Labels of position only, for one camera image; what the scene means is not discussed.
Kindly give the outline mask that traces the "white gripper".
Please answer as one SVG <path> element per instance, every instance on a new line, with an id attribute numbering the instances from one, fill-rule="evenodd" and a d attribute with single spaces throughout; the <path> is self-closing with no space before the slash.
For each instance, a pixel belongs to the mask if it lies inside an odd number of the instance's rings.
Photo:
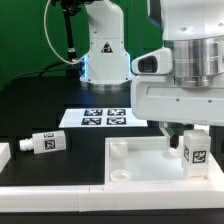
<path id="1" fill-rule="evenodd" d="M 134 59 L 131 109 L 138 119 L 161 121 L 159 129 L 176 149 L 179 136 L 167 122 L 224 126 L 224 73 L 211 86 L 189 88 L 174 84 L 171 69 L 172 53 L 165 47 Z"/>

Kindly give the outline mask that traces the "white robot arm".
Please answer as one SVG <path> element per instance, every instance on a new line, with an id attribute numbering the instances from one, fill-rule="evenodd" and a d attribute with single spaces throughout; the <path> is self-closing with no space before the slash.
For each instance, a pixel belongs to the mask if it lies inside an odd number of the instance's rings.
<path id="1" fill-rule="evenodd" d="M 162 47 L 132 60 L 121 10 L 92 0 L 81 82 L 98 89 L 129 83 L 138 119 L 224 126 L 224 0 L 147 0 L 147 10 Z"/>

